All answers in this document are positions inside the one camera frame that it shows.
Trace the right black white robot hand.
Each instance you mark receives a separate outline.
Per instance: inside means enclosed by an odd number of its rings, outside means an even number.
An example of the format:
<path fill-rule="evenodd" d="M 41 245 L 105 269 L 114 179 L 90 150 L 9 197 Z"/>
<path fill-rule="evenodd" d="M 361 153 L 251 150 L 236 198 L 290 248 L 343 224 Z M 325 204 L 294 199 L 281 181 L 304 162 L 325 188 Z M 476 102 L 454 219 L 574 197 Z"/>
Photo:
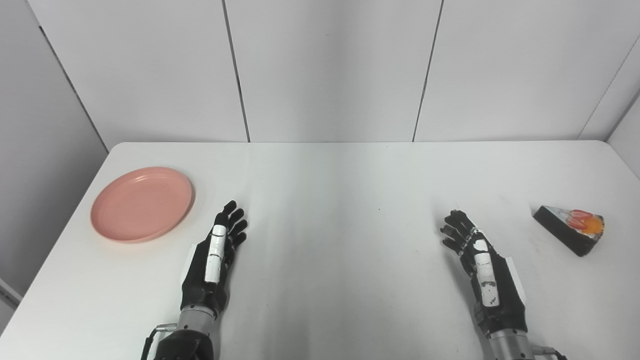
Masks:
<path fill-rule="evenodd" d="M 462 210 L 451 210 L 440 228 L 442 244 L 453 251 L 470 278 L 474 316 L 487 337 L 503 330 L 528 332 L 526 307 L 505 257 Z"/>

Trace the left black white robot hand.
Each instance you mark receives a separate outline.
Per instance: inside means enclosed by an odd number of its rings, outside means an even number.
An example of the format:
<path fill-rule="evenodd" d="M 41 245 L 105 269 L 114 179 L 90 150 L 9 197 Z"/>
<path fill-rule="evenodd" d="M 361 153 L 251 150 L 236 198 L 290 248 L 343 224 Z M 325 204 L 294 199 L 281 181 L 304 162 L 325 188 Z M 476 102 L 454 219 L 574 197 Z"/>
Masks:
<path fill-rule="evenodd" d="M 195 246 L 182 282 L 180 309 L 197 306 L 220 315 L 229 301 L 227 281 L 238 248 L 247 239 L 249 222 L 235 200 L 226 203 L 215 216 L 206 239 Z"/>

